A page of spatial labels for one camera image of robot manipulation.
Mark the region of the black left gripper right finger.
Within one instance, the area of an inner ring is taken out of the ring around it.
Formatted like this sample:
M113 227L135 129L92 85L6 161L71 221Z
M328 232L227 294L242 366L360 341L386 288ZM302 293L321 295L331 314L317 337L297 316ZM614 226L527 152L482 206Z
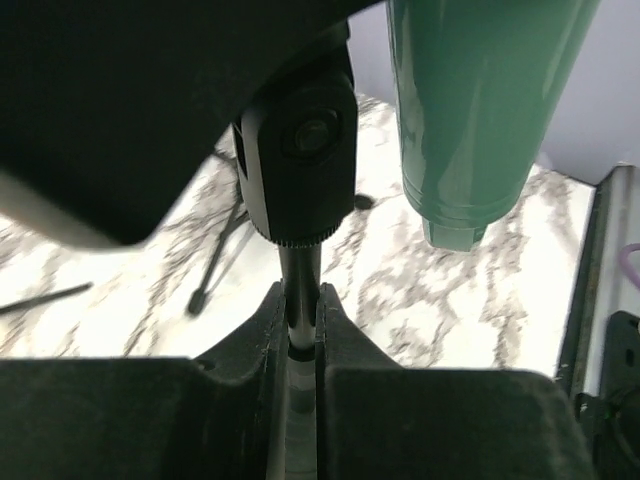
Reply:
M316 314L322 479L592 479L564 392L519 370L409 369L323 285Z

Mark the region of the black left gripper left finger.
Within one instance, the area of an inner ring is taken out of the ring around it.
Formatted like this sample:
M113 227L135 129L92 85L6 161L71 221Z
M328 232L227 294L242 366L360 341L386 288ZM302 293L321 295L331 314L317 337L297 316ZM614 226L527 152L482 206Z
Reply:
M1 364L5 479L280 479L280 284L201 355Z

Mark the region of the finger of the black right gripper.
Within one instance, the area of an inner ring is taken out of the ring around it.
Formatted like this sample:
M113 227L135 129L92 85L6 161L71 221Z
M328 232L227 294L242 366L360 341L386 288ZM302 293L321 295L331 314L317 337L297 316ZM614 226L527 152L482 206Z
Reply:
M346 1L5 1L1 211L57 241L145 240L250 97Z

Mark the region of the mint green microphone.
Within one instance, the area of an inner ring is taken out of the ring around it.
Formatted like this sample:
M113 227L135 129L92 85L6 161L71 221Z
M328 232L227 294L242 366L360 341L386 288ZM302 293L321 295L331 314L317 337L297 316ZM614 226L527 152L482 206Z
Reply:
M514 207L597 8L389 3L403 187L432 246L470 251Z

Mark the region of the black round-base microphone stand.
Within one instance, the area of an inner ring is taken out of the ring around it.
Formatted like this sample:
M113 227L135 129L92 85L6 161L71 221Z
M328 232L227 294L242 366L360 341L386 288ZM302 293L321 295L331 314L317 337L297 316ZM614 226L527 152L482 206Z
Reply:
M288 60L233 124L243 200L277 245L288 327L285 476L315 479L322 243L351 212L358 106L340 22Z

